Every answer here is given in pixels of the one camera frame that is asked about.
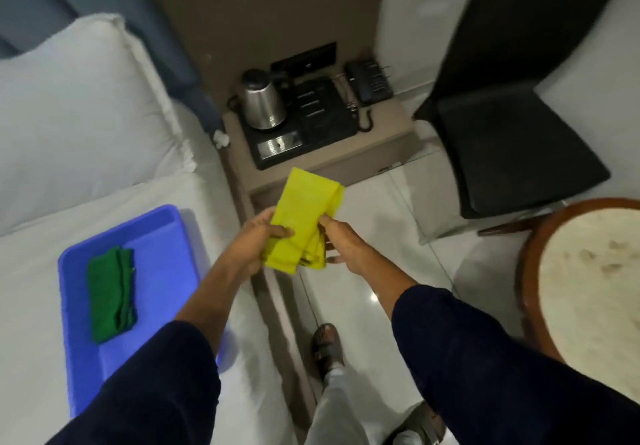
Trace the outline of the person's left hand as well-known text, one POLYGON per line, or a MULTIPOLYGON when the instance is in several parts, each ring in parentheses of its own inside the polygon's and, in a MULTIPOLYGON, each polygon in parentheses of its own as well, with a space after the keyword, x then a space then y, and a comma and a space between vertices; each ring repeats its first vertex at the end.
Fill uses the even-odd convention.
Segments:
POLYGON ((271 221, 275 212, 276 206, 268 207, 246 222, 218 259, 232 281, 241 284, 255 275, 262 266, 268 243, 281 240, 268 238, 266 231, 267 225, 274 225, 271 221))

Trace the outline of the person's right hand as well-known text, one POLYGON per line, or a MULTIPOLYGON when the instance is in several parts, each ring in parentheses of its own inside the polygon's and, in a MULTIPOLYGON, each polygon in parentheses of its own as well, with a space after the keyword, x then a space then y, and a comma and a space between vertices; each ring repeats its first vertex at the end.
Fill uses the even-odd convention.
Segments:
POLYGON ((324 232, 320 226, 326 242, 337 252, 328 261, 332 264, 344 263, 351 273, 365 277, 366 266, 371 263, 375 250, 347 222, 344 223, 344 229, 340 232, 324 232))

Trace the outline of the yellow cloth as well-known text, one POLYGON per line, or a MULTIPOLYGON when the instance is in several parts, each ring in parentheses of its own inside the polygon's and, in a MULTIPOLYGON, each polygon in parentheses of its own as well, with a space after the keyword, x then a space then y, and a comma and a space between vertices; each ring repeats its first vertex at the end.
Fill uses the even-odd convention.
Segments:
POLYGON ((299 266, 313 270, 326 267, 326 244, 319 229, 319 217, 333 217, 344 197, 345 187, 339 182, 294 167, 271 219, 293 231, 290 238, 271 238, 264 251, 264 266, 283 273, 295 274, 299 266))

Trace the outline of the beige bedside table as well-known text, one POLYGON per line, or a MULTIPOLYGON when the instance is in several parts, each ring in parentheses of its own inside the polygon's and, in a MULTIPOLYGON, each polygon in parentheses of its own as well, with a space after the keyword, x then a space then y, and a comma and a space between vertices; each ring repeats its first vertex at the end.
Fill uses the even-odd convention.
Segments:
POLYGON ((294 167, 347 187, 404 164, 421 149, 413 119, 397 98, 360 108, 359 112, 364 121, 368 114, 372 115, 374 126, 370 132, 359 133, 264 170, 255 166, 236 114, 223 114, 223 125, 230 137, 230 166, 244 197, 256 210, 275 205, 294 167))

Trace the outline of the person's left sandal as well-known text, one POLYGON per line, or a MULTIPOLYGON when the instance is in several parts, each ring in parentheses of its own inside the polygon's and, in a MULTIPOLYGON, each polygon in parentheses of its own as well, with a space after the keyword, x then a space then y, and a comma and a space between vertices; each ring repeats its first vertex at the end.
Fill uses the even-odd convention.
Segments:
POLYGON ((344 353, 337 328, 331 323, 320 325, 313 337, 311 351, 319 377, 324 380, 329 372, 345 367, 344 353))

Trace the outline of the white bed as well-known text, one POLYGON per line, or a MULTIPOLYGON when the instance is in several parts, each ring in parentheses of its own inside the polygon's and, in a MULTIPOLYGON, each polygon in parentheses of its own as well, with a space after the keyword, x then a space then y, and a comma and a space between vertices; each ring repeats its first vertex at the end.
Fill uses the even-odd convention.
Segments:
POLYGON ((43 445, 173 320, 241 224, 196 115, 173 113, 195 168, 51 214, 0 238, 0 445, 43 445), (131 248, 132 330, 92 342, 86 269, 131 248))

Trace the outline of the steel electric kettle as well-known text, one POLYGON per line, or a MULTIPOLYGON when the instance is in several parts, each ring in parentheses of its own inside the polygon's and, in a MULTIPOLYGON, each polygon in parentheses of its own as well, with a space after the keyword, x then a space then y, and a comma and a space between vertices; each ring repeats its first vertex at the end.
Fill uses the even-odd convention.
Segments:
POLYGON ((287 72, 252 68, 242 73, 227 108, 242 116, 249 128, 268 131, 284 123, 294 98, 294 83, 287 72))

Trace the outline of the black desk telephone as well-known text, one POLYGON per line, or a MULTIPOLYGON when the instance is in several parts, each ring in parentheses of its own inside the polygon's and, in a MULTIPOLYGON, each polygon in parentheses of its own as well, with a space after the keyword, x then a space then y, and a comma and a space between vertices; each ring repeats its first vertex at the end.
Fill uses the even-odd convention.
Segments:
POLYGON ((349 61, 344 65, 344 73, 359 105, 369 107, 394 97, 388 79, 373 57, 349 61))

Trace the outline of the blue plastic tray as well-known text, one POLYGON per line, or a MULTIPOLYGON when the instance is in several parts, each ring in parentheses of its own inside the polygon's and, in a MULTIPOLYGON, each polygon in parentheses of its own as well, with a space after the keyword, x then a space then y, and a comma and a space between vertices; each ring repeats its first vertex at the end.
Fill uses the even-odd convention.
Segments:
POLYGON ((202 273, 181 212, 163 205, 66 248, 58 258, 69 417, 78 416, 110 377, 195 291, 202 273), (86 271, 110 248, 134 251, 134 327, 103 344, 92 341, 86 271))

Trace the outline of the person's grey trouser leg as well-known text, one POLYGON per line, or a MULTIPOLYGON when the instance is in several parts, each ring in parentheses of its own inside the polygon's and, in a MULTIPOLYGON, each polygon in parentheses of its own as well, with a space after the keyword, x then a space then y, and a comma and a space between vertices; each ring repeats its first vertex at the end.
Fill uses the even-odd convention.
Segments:
POLYGON ((324 388, 305 445, 369 445, 348 394, 348 372, 335 365, 324 377, 324 388))

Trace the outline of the black chair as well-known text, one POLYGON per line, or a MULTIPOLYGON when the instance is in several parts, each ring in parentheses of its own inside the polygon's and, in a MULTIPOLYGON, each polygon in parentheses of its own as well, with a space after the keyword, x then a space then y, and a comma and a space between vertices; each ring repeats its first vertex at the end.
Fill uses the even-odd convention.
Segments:
POLYGON ((435 128, 465 223, 535 212, 611 171, 536 92, 609 0, 469 0, 414 117, 435 128))

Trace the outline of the person's right sandal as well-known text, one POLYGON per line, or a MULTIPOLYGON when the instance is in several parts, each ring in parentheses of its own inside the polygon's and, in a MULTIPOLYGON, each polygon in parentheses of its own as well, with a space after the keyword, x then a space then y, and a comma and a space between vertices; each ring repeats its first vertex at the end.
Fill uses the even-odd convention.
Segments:
POLYGON ((389 434, 383 445, 441 445, 446 430, 441 416, 426 401, 422 401, 389 434))

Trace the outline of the round marble top table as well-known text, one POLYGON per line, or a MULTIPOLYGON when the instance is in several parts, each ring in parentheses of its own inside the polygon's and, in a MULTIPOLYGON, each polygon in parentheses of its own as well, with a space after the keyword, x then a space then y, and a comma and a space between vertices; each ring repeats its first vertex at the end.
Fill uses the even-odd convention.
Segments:
POLYGON ((640 199, 543 216, 522 249, 518 289, 542 353, 640 405, 640 199))

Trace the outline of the blue padded headboard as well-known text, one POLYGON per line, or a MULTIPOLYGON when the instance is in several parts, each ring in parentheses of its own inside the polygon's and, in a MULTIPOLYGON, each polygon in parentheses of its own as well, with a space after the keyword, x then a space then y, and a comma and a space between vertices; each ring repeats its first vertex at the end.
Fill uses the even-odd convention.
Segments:
POLYGON ((0 60, 35 49, 75 21, 106 22, 116 29, 166 96, 199 119, 204 132, 223 131, 219 109, 158 0, 0 0, 0 60))

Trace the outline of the black wall socket panel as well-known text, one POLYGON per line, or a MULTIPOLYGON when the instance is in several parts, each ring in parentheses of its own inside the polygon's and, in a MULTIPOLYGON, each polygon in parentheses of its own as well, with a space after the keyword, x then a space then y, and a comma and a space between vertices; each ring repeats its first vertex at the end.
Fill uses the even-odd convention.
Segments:
POLYGON ((311 50, 293 55, 271 63, 270 70, 283 72, 291 78, 299 78, 304 75, 331 67, 337 61, 337 42, 331 42, 318 46, 311 50))

